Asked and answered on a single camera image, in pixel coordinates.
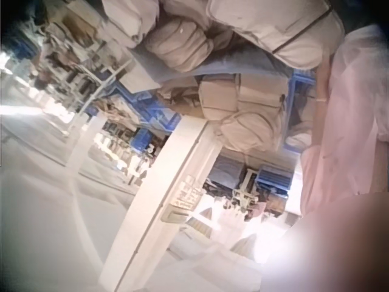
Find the pink fabric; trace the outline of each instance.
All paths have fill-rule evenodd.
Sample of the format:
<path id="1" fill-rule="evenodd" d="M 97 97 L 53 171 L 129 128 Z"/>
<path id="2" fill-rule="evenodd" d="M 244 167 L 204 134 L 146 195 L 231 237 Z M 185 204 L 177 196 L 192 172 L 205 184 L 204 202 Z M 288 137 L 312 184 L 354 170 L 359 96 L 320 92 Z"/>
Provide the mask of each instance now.
<path id="1" fill-rule="evenodd" d="M 376 26 L 364 27 L 346 36 L 335 54 L 323 142 L 301 156 L 303 215 L 370 190 L 378 133 L 374 103 L 387 98 L 380 40 Z"/>

